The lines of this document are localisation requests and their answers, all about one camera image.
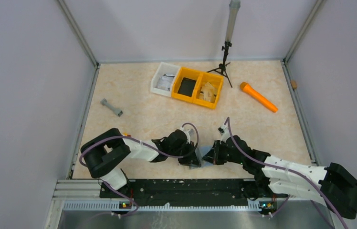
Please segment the beige card holder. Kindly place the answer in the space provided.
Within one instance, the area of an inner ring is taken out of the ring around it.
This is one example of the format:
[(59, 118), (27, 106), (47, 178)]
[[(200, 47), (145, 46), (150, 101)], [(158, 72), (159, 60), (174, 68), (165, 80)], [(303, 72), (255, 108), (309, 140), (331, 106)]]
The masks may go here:
[(200, 167), (189, 166), (189, 169), (192, 170), (192, 169), (200, 169), (200, 168), (213, 166), (212, 163), (207, 162), (202, 159), (211, 149), (212, 149), (212, 146), (199, 146), (196, 150), (196, 156), (197, 156), (198, 160), (200, 161), (201, 166)]

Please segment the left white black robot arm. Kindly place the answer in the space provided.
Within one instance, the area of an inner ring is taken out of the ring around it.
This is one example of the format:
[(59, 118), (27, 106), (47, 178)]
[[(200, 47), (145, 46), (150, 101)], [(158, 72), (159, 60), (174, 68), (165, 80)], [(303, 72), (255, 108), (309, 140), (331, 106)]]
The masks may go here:
[(197, 147), (190, 138), (190, 131), (184, 128), (176, 129), (166, 137), (149, 141), (124, 136), (119, 129), (111, 128), (81, 147), (79, 162), (88, 168), (92, 178), (107, 183), (117, 197), (124, 197), (129, 192), (129, 184), (119, 164), (125, 159), (157, 163), (171, 157), (176, 158), (181, 165), (200, 167)]

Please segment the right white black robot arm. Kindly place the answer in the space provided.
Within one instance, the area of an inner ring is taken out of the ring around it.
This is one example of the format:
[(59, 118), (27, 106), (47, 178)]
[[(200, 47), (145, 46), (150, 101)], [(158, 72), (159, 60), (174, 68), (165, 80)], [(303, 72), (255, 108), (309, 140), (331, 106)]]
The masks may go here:
[(322, 204), (346, 219), (357, 216), (357, 179), (340, 164), (322, 167), (294, 163), (252, 149), (237, 135), (215, 141), (202, 159), (213, 165), (242, 165), (254, 176), (256, 191), (263, 197), (295, 196)]

